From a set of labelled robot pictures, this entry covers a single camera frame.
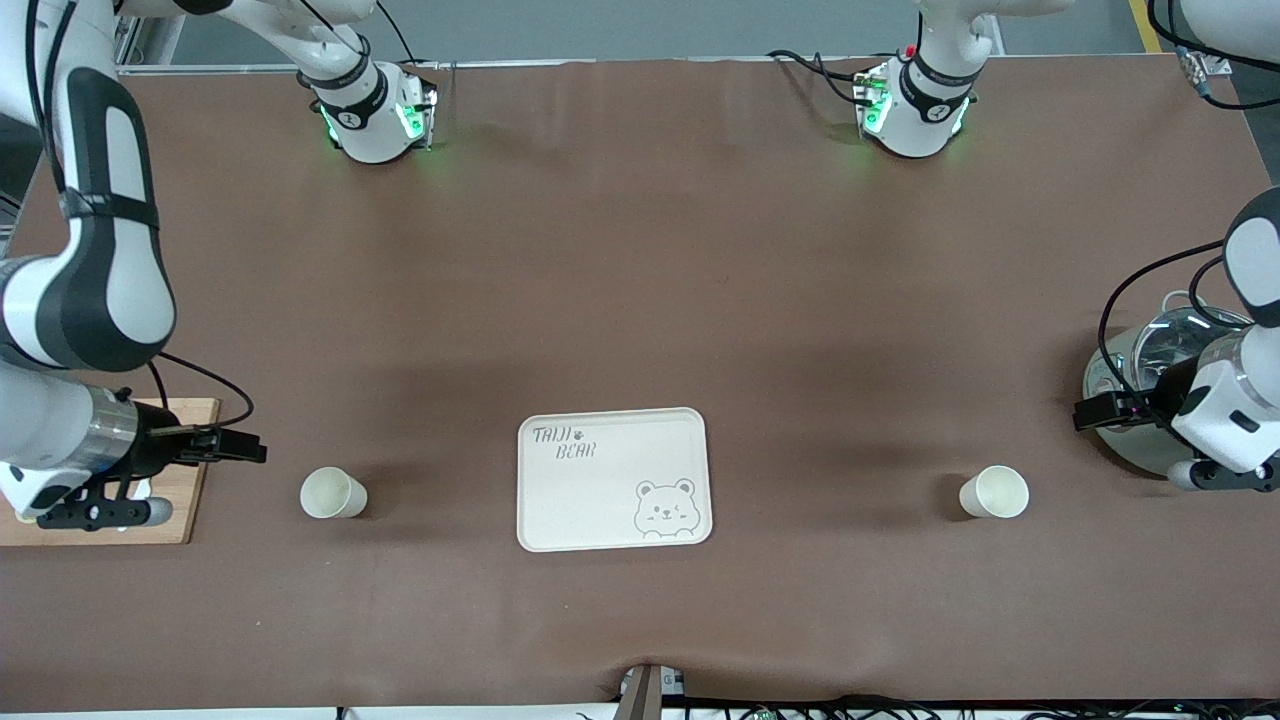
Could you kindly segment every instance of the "table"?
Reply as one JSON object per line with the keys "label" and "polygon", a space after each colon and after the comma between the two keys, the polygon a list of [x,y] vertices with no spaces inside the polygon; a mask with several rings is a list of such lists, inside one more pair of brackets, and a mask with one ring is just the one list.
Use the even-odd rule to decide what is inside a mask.
{"label": "table", "polygon": [[[0,555],[0,710],[591,701],[641,661],[753,698],[1280,694],[1280,500],[1180,493],[1070,423],[1107,293],[1267,187],[1171,56],[995,60],[922,161],[794,65],[433,77],[435,150],[385,167],[292,77],[128,81],[170,348],[253,393],[271,457],[209,471],[189,546]],[[17,243],[63,233],[42,186]],[[708,542],[517,546],[525,418],[676,405]],[[1030,509],[961,521],[992,462]],[[303,516],[329,464],[366,518]]]}

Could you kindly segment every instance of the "wooden cutting board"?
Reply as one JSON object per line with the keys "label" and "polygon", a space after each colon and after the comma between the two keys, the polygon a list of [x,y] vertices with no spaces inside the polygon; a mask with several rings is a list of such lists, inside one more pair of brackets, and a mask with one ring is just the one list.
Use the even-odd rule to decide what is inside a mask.
{"label": "wooden cutting board", "polygon": [[[146,405],[160,405],[159,400],[137,400]],[[218,400],[212,397],[172,397],[169,409],[184,425],[212,423],[218,419]],[[42,530],[35,523],[18,520],[13,510],[0,503],[0,547],[14,546],[69,546],[69,544],[184,544],[191,539],[191,527],[196,520],[200,486],[205,480],[205,465],[188,468],[169,465],[151,478],[151,496],[173,502],[173,518],[154,528],[104,528],[93,533],[84,530]],[[134,483],[131,496],[137,492]]]}

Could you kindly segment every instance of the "white cup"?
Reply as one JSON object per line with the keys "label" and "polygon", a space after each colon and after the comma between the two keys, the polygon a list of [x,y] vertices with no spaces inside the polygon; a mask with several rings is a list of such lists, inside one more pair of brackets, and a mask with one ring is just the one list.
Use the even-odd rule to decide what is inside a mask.
{"label": "white cup", "polygon": [[960,505],[974,518],[1016,518],[1029,500],[1027,480],[1004,465],[987,468],[960,488]]}
{"label": "white cup", "polygon": [[320,468],[303,480],[298,500],[312,518],[355,518],[369,502],[369,491],[338,468]]}

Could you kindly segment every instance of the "yellow tape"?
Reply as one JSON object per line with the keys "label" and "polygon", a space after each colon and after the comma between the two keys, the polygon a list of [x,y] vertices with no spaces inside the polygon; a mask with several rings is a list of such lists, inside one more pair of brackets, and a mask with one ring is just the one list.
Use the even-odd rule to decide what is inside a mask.
{"label": "yellow tape", "polygon": [[1129,0],[1129,10],[1133,12],[1133,22],[1138,26],[1138,37],[1142,38],[1142,49],[1146,53],[1164,53],[1160,49],[1160,36],[1156,28],[1147,22],[1147,4],[1143,0]]}

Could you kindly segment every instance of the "bear drawing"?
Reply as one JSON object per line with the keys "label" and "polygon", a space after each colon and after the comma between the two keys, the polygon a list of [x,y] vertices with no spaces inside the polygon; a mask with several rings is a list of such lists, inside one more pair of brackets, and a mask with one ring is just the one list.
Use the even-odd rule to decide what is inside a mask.
{"label": "bear drawing", "polygon": [[687,478],[676,480],[673,486],[655,486],[648,480],[636,486],[640,506],[636,510],[636,529],[644,537],[678,537],[680,533],[694,536],[694,529],[703,516],[694,506],[694,483]]}

